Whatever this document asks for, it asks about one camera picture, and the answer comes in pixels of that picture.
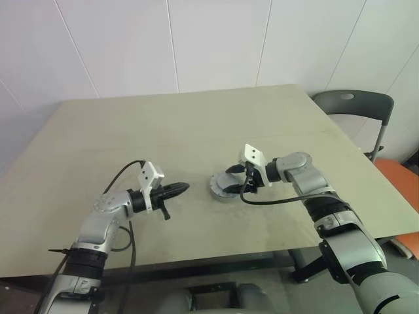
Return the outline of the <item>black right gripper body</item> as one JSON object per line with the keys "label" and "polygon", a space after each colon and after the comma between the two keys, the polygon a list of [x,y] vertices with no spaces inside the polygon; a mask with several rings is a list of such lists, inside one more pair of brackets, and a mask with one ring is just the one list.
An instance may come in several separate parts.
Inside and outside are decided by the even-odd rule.
{"label": "black right gripper body", "polygon": [[251,163],[245,165],[246,179],[244,184],[244,193],[256,194],[258,188],[264,187],[264,182],[259,170]]}

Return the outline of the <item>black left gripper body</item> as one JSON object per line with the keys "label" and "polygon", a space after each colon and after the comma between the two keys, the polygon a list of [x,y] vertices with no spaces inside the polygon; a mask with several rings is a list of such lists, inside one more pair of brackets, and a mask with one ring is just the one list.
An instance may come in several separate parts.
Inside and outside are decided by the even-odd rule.
{"label": "black left gripper body", "polygon": [[159,186],[157,189],[151,190],[150,199],[152,210],[160,210],[163,214],[164,220],[169,220],[171,218],[164,202],[168,193],[168,188],[165,186]]}

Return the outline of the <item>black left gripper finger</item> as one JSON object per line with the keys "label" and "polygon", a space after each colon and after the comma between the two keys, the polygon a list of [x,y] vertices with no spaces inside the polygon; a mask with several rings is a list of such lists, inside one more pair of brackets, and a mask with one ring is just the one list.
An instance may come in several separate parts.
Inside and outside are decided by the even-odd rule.
{"label": "black left gripper finger", "polygon": [[178,182],[164,186],[164,190],[166,193],[184,193],[189,187],[188,183]]}
{"label": "black left gripper finger", "polygon": [[188,186],[171,186],[165,191],[165,198],[171,199],[181,195],[189,189]]}

